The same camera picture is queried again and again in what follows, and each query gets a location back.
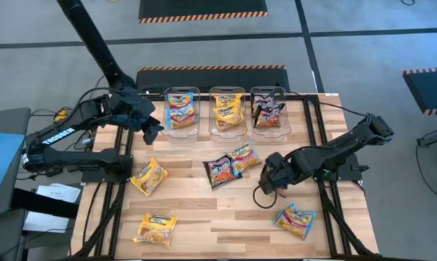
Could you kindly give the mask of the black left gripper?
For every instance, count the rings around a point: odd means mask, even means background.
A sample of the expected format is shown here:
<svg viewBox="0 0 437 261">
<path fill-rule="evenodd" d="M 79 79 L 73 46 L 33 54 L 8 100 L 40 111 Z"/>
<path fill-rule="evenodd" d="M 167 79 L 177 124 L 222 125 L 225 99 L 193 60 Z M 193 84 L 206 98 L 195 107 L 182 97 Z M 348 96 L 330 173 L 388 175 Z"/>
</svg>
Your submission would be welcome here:
<svg viewBox="0 0 437 261">
<path fill-rule="evenodd" d="M 150 100 L 138 97 L 128 115 L 128 127 L 143 128 L 143 140 L 147 145 L 152 145 L 158 133 L 165 129 L 160 121 L 151 116 L 154 110 Z"/>
</svg>

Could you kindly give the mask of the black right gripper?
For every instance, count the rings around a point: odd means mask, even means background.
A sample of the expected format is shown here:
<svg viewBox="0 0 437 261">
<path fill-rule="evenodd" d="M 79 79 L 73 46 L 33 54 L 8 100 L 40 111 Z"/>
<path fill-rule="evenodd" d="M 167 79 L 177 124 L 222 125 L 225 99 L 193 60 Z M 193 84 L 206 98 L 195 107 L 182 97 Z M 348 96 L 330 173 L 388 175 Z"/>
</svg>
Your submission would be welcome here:
<svg viewBox="0 0 437 261">
<path fill-rule="evenodd" d="M 273 189 L 278 196 L 286 198 L 287 181 L 303 181 L 304 179 L 304 175 L 296 167 L 284 159 L 279 152 L 275 152 L 266 159 L 266 165 L 260 173 L 259 187 L 264 194 L 272 193 Z"/>
</svg>

